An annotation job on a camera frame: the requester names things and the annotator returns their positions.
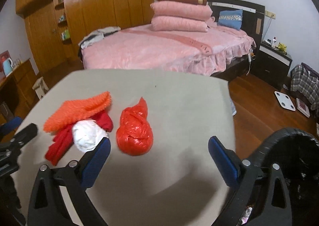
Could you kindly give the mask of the white lotion bottle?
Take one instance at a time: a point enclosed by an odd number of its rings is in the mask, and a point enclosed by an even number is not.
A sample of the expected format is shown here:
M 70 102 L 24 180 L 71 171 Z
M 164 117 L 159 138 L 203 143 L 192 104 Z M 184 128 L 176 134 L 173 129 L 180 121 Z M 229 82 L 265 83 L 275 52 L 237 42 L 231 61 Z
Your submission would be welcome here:
M 276 37 L 273 38 L 272 42 L 271 42 L 271 47 L 275 48 L 276 47 Z

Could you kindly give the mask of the pink pillow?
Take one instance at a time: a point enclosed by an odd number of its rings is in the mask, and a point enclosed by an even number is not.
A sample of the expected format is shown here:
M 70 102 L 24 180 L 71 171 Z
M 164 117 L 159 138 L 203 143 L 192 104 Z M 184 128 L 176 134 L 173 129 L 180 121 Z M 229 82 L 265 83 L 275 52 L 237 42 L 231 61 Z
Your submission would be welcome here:
M 151 25 L 154 31 L 208 31 L 208 26 L 204 21 L 173 16 L 155 16 L 151 20 Z
M 154 2 L 150 5 L 157 16 L 173 16 L 198 21 L 207 21 L 213 11 L 208 5 L 193 5 L 188 3 L 160 1 Z

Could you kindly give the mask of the wooden side cabinet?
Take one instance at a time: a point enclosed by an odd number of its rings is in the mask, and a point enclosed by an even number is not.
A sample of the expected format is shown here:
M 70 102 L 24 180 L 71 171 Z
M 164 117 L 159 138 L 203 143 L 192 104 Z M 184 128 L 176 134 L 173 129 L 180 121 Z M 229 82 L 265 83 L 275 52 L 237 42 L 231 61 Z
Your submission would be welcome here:
M 30 60 L 26 60 L 1 80 L 1 122 L 28 115 L 39 101 L 32 88 L 37 79 Z

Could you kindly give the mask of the red plastic bag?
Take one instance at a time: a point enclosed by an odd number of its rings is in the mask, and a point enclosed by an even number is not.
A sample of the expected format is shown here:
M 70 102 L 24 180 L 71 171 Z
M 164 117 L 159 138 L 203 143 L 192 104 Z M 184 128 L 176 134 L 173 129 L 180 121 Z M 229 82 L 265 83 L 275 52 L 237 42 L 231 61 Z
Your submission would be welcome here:
M 136 105 L 122 111 L 116 131 L 116 143 L 121 152 L 140 156 L 152 148 L 154 136 L 147 116 L 148 106 L 143 97 Z

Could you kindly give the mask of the black nightstand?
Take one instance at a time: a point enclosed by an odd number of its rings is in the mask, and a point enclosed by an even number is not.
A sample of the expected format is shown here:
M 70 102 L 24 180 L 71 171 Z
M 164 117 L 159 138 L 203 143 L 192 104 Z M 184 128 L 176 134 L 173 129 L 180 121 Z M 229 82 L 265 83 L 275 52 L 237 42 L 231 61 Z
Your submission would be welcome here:
M 283 88 L 292 64 L 292 57 L 284 55 L 262 42 L 253 61 L 251 73 L 277 90 Z

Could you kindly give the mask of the yellow plush toy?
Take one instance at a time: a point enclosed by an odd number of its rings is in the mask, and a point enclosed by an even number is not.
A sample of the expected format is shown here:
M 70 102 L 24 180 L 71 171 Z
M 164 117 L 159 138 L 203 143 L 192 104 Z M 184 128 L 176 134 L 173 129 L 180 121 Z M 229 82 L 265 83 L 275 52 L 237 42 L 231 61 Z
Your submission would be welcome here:
M 279 43 L 277 46 L 279 52 L 286 54 L 287 53 L 287 46 L 283 43 Z

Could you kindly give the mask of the wooden wardrobe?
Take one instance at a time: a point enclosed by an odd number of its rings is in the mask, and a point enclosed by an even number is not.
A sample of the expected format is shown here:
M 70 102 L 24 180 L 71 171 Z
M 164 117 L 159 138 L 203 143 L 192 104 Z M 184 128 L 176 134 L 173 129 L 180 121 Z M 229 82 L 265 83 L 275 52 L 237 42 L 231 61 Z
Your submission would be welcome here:
M 78 43 L 92 31 L 148 24 L 153 0 L 16 0 L 31 52 L 41 73 L 75 59 Z

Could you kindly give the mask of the clothes pile on bed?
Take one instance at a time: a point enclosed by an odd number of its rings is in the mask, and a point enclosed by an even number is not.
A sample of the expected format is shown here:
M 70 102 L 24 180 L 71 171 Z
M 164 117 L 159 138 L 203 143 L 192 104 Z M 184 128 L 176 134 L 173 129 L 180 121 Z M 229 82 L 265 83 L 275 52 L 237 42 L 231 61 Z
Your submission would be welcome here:
M 97 43 L 103 40 L 105 37 L 110 36 L 111 34 L 114 34 L 119 31 L 121 31 L 120 27 L 105 27 L 102 29 L 94 30 L 91 33 L 89 33 L 78 43 L 78 46 L 79 46 L 78 57 L 80 58 L 80 60 L 83 60 L 83 56 L 82 56 L 83 49 L 90 47 L 94 43 Z

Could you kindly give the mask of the pink framed scale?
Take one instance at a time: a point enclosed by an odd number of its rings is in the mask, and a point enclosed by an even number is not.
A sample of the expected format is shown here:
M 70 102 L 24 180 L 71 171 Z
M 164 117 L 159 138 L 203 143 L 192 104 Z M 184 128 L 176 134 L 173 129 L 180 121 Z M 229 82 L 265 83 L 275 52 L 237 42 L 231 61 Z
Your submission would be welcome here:
M 310 111 L 308 106 L 305 104 L 305 102 L 303 102 L 302 100 L 300 100 L 299 98 L 296 98 L 296 106 L 297 109 L 303 114 L 305 115 L 305 117 L 309 118 L 310 117 Z

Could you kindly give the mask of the white small stool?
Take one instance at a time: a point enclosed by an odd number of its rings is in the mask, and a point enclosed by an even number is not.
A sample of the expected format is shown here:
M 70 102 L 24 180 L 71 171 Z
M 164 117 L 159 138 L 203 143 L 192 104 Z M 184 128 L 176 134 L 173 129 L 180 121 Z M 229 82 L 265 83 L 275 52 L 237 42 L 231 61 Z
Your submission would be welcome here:
M 41 100 L 45 96 L 45 94 L 49 91 L 49 87 L 47 86 L 43 77 L 40 77 L 39 79 L 36 80 L 32 89 L 36 93 L 39 100 Z

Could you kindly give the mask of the orange knitted cloth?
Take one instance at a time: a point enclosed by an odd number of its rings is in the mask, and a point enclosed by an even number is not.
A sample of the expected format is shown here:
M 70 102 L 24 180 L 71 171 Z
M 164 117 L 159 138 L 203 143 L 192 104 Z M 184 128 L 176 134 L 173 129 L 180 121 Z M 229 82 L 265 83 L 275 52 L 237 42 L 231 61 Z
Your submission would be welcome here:
M 64 101 L 45 121 L 43 131 L 57 132 L 69 124 L 74 124 L 105 111 L 112 104 L 111 93 L 105 91 L 87 99 Z

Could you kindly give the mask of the blue electric kettle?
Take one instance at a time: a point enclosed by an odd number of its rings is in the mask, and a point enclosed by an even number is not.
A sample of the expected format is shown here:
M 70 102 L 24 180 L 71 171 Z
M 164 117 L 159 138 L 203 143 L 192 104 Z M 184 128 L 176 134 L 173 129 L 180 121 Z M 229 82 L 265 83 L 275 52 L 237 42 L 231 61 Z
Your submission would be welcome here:
M 3 66 L 3 72 L 5 76 L 9 76 L 13 72 L 13 61 L 12 59 L 3 57 L 2 58 L 2 66 Z

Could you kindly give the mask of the white bathroom scale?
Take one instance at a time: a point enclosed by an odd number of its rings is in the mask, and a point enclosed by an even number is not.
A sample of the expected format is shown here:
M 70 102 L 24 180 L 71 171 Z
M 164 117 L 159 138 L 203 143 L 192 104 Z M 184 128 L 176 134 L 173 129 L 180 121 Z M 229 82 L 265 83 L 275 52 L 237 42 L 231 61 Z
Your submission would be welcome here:
M 290 111 L 296 111 L 296 108 L 288 95 L 279 91 L 275 91 L 274 95 L 282 108 Z

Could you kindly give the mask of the blue cushion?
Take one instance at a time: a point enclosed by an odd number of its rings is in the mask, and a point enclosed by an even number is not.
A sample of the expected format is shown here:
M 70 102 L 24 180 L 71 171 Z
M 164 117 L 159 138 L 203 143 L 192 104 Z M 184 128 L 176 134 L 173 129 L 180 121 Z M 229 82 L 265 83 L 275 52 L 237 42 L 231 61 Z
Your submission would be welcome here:
M 221 11 L 217 25 L 240 30 L 243 20 L 243 10 Z

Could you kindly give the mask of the red knit gloves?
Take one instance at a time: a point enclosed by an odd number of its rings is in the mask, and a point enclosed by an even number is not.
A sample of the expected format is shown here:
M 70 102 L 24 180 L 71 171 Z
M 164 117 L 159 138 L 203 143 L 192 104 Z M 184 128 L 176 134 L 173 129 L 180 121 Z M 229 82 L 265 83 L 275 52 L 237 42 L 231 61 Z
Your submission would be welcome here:
M 113 122 L 105 110 L 89 119 L 68 124 L 55 134 L 45 158 L 56 166 L 72 145 L 83 153 L 92 151 L 103 138 L 109 137 L 113 128 Z

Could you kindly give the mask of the upper pink pillow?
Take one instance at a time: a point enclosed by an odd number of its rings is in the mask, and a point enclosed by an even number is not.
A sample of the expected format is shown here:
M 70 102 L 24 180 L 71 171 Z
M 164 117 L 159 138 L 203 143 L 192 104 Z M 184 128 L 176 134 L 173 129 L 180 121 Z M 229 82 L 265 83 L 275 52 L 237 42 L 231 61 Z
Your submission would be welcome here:
M 207 21 L 213 11 L 208 5 L 193 5 L 188 3 L 160 1 L 154 2 L 150 5 L 157 16 L 173 16 L 198 21 Z

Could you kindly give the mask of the pink bed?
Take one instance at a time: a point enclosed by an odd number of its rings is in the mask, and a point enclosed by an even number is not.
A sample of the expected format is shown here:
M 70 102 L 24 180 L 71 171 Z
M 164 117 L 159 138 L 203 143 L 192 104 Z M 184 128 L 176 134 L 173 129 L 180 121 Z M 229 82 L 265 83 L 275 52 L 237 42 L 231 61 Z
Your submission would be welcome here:
M 161 69 L 211 76 L 250 53 L 243 30 L 208 22 L 207 32 L 154 31 L 150 24 L 124 29 L 82 50 L 85 69 Z

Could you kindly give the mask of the black headboard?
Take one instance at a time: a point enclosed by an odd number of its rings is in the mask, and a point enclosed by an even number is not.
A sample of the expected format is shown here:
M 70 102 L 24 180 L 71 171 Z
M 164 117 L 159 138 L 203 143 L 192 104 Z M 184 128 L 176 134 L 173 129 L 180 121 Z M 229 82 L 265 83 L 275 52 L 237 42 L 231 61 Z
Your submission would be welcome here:
M 207 0 L 218 21 L 221 11 L 243 10 L 241 29 L 252 37 L 258 46 L 262 41 L 265 6 L 242 0 Z

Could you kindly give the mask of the white plastic bag ball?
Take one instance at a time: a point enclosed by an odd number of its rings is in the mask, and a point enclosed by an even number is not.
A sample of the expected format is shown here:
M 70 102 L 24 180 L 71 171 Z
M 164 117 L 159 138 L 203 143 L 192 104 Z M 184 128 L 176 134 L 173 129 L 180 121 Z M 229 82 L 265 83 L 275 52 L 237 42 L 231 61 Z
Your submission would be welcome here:
M 71 131 L 74 145 L 83 153 L 94 150 L 103 138 L 109 138 L 108 133 L 92 119 L 78 121 Z

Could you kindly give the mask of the plaid shirt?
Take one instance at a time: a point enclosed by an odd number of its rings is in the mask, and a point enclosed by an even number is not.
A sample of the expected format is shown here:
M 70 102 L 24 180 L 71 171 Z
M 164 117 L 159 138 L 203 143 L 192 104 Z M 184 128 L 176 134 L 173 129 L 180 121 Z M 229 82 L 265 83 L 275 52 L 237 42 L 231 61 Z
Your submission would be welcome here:
M 298 91 L 310 103 L 312 111 L 318 111 L 318 72 L 309 65 L 301 63 L 290 72 L 291 91 Z

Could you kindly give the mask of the lower pink pillow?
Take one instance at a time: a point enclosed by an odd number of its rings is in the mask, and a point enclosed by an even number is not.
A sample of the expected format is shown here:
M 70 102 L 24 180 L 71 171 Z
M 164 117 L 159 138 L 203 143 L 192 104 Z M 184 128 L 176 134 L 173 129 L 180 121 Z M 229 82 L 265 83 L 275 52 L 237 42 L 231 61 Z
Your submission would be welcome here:
M 151 20 L 151 25 L 154 31 L 208 31 L 208 26 L 204 21 L 173 16 L 155 16 Z

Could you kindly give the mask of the black trash bin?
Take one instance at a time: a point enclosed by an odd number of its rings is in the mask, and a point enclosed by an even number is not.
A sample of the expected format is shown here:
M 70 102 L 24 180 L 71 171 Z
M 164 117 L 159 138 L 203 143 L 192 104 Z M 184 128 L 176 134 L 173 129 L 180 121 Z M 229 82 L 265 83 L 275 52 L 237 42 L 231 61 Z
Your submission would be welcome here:
M 317 138 L 280 129 L 240 168 L 239 185 L 230 188 L 214 225 L 318 225 Z

